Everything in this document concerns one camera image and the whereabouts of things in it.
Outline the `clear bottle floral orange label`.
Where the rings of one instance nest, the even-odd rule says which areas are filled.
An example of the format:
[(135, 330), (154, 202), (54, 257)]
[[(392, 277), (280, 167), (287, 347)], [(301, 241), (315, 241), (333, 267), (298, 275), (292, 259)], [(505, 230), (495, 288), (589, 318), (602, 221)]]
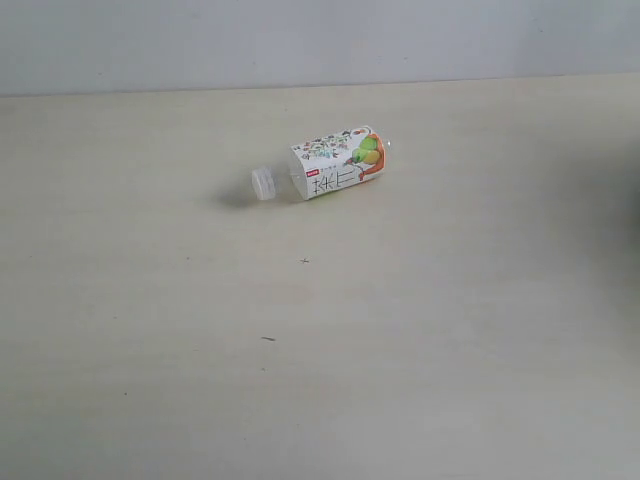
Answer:
[(282, 165), (251, 172), (260, 201), (276, 199), (288, 188), (304, 201), (378, 178), (384, 172), (391, 142), (369, 126), (319, 136), (290, 147)]

